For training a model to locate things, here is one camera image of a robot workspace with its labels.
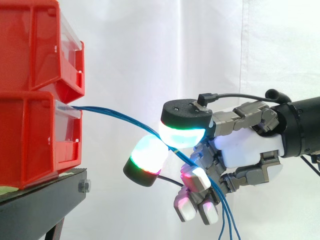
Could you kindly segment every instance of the white backdrop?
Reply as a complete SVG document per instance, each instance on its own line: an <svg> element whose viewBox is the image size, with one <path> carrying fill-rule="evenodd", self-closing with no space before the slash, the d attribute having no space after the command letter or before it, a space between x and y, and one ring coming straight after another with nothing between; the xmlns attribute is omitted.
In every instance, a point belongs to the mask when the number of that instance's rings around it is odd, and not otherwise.
<svg viewBox="0 0 320 240"><path fill-rule="evenodd" d="M310 18L318 18L317 8L301 8L302 2L60 0L85 43L86 93L75 105L111 108L157 128L166 101L199 93L263 95L277 88L293 100L317 96L319 34L310 25L301 33L309 21L319 22ZM307 19L295 17L301 11ZM238 103L221 99L210 107ZM124 176L124 164L145 134L84 112L81 167L88 168L92 188L65 218L61 240L218 239L221 220L213 226L204 226L199 216L180 222L173 208L178 187L157 180L145 188ZM227 197L242 239L319 239L319 180L299 159L282 163L274 182ZM179 180L181 165L171 156L162 174ZM222 239L229 239L227 230Z"/></svg>

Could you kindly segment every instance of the red plastic bin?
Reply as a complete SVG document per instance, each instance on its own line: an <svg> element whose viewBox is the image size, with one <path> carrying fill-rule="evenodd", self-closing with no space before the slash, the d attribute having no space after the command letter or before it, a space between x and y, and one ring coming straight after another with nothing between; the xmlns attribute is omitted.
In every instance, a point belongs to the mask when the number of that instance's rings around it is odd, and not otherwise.
<svg viewBox="0 0 320 240"><path fill-rule="evenodd" d="M0 186L24 189L81 163L82 112L49 92L0 92Z"/></svg>
<svg viewBox="0 0 320 240"><path fill-rule="evenodd" d="M56 0L0 0L0 91L85 94L84 44Z"/></svg>

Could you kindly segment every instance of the blue wire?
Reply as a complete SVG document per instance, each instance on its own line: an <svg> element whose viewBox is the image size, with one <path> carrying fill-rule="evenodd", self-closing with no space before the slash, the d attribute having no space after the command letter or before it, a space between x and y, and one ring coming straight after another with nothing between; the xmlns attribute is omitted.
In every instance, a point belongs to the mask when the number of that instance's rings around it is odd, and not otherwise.
<svg viewBox="0 0 320 240"><path fill-rule="evenodd" d="M222 208L222 229L221 229L221 232L220 232L218 240L221 240L222 234L224 233L224 230L225 230L225 224L226 224L225 209Z"/></svg>
<svg viewBox="0 0 320 240"><path fill-rule="evenodd" d="M72 106L73 108L75 109L78 109L78 110L86 110L86 111L90 111L90 112L94 112L94 113L99 113L99 114L104 114L104 115L108 115L108 116L111 116L111 117L114 117L114 118L117 118L117 119L120 119L120 120L123 120L123 121L126 121L126 122L129 122L133 125L136 125L142 129L145 129L147 132L151 133L151 134L154 134L156 137L158 137L159 139L160 136L159 134L153 130L152 128L150 128L149 126L143 124L142 122L132 118L132 117L129 117L125 114L122 114L118 111L115 111L115 110L112 110L112 109L109 109L109 108L104 108L104 107L97 107L97 106L82 106L82 107L79 107L79 106ZM189 164L190 166L197 166L197 164L195 164L194 162L192 162L186 155L184 155L181 151L177 150L176 148L174 147L170 147L168 146L170 150L172 150L181 160L183 160L185 163ZM232 212L230 210L230 207L229 207L229 204L227 202L227 199L225 198L223 192L221 191L221 189L218 187L218 185L209 177L210 179L210 182L212 184L212 187L215 189L217 195L219 196L220 200L221 200L221 204L222 204L222 217L223 217L223 225L222 225L222 229L221 229L221 233L223 233L224 231L224 228L225 228L225 214L227 216L227 219L228 219L228 224L229 224L229 234L230 234L230 240L232 240L232 228L231 228L231 221L230 221L230 217L229 217L229 214L231 216L231 219L232 219L232 223L233 223L233 227L236 231L236 234L237 234L237 237L239 240L241 240L240 238L240 235L239 235L239 232L238 232L238 229L236 227L236 223L235 223L235 220L234 220L234 217L232 215Z"/></svg>

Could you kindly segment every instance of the white fingertip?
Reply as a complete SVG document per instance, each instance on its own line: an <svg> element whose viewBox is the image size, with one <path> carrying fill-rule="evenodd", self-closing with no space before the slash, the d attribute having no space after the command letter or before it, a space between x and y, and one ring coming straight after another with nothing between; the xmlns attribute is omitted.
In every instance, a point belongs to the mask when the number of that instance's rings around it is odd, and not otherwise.
<svg viewBox="0 0 320 240"><path fill-rule="evenodd" d="M268 173L268 177L269 177L269 182L273 179L275 179L279 173L281 172L283 168L283 165L282 164L279 164L279 165L273 165L273 166L269 166L266 171Z"/></svg>
<svg viewBox="0 0 320 240"><path fill-rule="evenodd" d="M203 187L203 190L207 190L211 187L211 182L205 172L201 167L197 167L196 169L192 170L192 173L196 175Z"/></svg>
<svg viewBox="0 0 320 240"><path fill-rule="evenodd" d="M219 216L213 202L208 201L204 203L203 211L210 225L218 222Z"/></svg>
<svg viewBox="0 0 320 240"><path fill-rule="evenodd" d="M194 205L188 197L184 197L179 200L178 209L184 221L186 222L193 219L197 214Z"/></svg>

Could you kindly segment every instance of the robotic hand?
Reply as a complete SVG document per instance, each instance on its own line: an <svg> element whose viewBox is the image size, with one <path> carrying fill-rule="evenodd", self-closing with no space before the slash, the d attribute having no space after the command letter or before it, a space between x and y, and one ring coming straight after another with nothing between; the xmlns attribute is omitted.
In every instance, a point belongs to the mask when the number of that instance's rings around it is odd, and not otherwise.
<svg viewBox="0 0 320 240"><path fill-rule="evenodd" d="M200 138L190 157L199 167L185 164L181 168L184 186L173 205L182 222L193 219L197 211L205 225L218 221L216 206L220 199L208 176L226 195L240 186L255 186L274 179L283 167L279 157L308 154L313 163L320 160L320 97L292 103L283 93L269 90L263 100L273 100L279 105L269 107L258 100L230 112L212 113L207 103L215 101L217 96L200 94L198 101L174 100L163 106L161 121L169 128L205 129L205 136ZM175 147L172 144L176 142L179 147L177 140L182 138L175 134L160 130L165 143ZM184 135L184 141L195 139L188 137ZM237 168L235 172L225 173L233 168Z"/></svg>

